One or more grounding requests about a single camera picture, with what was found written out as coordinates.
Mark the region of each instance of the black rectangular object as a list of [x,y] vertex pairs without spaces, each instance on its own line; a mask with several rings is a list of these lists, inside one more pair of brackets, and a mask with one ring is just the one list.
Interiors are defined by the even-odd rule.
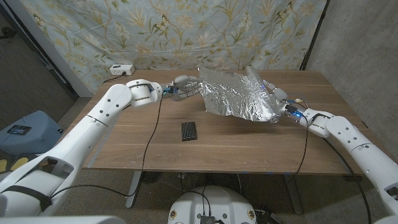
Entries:
[[195,122],[186,122],[181,124],[182,141],[197,139],[197,129]]
[[22,125],[14,125],[10,130],[8,130],[8,133],[11,134],[20,134],[20,135],[25,135],[28,131],[30,131],[32,128],[28,126],[22,126]]
[[215,217],[207,217],[207,216],[201,216],[200,217],[200,224],[214,224],[215,223]]

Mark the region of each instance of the robot finger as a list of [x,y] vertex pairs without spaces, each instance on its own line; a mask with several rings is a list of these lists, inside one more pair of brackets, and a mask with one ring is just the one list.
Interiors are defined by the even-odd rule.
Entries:
[[177,85],[185,85],[187,83],[195,82],[197,80],[198,80],[197,77],[189,77],[186,75],[181,75],[181,76],[175,78],[174,82],[177,83]]
[[185,85],[185,91],[186,92],[193,91],[199,87],[200,87],[200,83],[198,83],[198,82],[189,83],[189,84]]
[[196,94],[200,93],[201,87],[197,88],[196,90],[190,91],[187,93],[187,97],[195,96]]

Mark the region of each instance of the gray wall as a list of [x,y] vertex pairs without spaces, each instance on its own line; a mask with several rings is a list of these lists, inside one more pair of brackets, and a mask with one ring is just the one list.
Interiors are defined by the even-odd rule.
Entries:
[[306,70],[321,71],[398,159],[398,1],[331,0]]

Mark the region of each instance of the yellow object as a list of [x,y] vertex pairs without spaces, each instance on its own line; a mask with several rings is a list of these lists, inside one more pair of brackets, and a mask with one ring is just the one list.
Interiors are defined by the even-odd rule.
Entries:
[[18,159],[17,162],[15,162],[14,165],[12,165],[11,171],[18,169],[20,166],[24,165],[27,162],[29,162],[29,159],[26,157]]
[[7,159],[0,160],[0,172],[6,171],[7,163],[8,163]]

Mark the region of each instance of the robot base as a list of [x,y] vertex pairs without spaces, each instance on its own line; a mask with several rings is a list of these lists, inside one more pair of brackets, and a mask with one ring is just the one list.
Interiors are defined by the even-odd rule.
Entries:
[[207,186],[204,195],[209,200],[211,215],[209,215],[209,206],[204,198],[206,217],[202,217],[203,201],[200,194],[203,192],[203,187],[198,187],[192,191],[199,194],[187,192],[174,202],[170,209],[168,224],[207,223],[204,218],[215,220],[217,223],[256,223],[253,207],[235,191],[220,186]]

